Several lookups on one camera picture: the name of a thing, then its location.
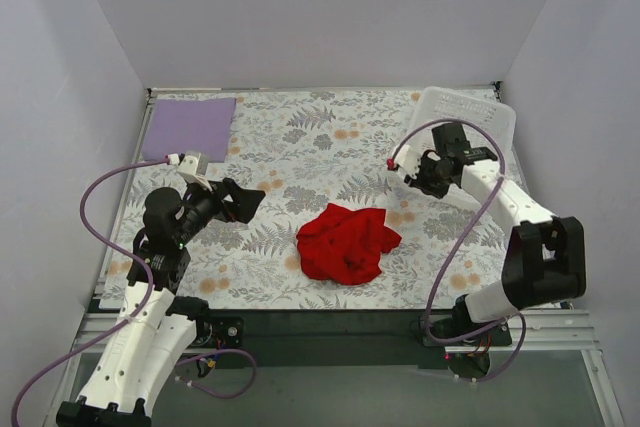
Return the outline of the white plastic basket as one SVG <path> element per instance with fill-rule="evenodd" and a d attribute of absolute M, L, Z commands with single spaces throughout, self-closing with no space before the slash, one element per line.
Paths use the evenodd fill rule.
<path fill-rule="evenodd" d="M 489 134 L 504 155 L 512 149 L 516 113 L 511 107 L 441 87 L 427 87 L 422 91 L 404 136 L 426 122 L 440 119 L 469 121 Z"/>

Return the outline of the red t shirt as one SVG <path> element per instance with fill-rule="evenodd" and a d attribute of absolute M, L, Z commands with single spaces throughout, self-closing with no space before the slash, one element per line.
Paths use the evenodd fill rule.
<path fill-rule="evenodd" d="M 330 203 L 296 235 L 301 270 L 312 280 L 346 286 L 371 282 L 381 274 L 381 256 L 402 237 L 385 225 L 379 208 L 349 210 Z"/>

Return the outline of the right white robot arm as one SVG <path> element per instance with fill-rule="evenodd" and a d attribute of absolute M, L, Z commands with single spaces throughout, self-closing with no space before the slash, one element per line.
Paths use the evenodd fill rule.
<path fill-rule="evenodd" d="M 403 140 L 387 164 L 404 183 L 442 199 L 456 186 L 475 199 L 483 215 L 507 237 L 501 277 L 477 292 L 459 297 L 447 318 L 424 320 L 431 341 L 446 345 L 483 335 L 522 310 L 576 299 L 587 287 L 584 228 L 575 217 L 559 217 L 534 201 L 506 176 L 497 142 L 474 147 L 467 122 L 441 119 L 426 123 L 434 147 L 423 153 Z"/>

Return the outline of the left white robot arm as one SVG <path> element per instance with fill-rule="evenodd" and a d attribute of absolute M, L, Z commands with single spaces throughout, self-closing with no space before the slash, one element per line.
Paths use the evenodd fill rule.
<path fill-rule="evenodd" d="M 230 178 L 147 195 L 117 330 L 77 399 L 60 405 L 57 425 L 151 425 L 162 387 L 209 311 L 206 301 L 177 294 L 191 260 L 187 244 L 213 220 L 249 223 L 264 197 Z"/>

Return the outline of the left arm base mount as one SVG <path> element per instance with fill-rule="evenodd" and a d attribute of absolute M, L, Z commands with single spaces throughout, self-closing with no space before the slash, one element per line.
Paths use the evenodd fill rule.
<path fill-rule="evenodd" d="M 206 300 L 178 296 L 166 311 L 167 316 L 173 314 L 186 316 L 195 322 L 196 337 L 189 345 L 190 348 L 242 346 L 244 319 L 211 309 Z"/>

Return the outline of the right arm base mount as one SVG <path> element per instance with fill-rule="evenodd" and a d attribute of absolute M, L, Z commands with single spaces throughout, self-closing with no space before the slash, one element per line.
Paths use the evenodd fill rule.
<path fill-rule="evenodd" d="M 472 336 L 484 324 L 463 325 L 450 317 L 436 317 L 426 333 L 426 321 L 418 323 L 417 340 L 442 354 L 444 367 L 454 376 L 473 380 L 486 378 L 491 370 L 492 348 L 510 347 L 513 338 L 505 322 Z"/>

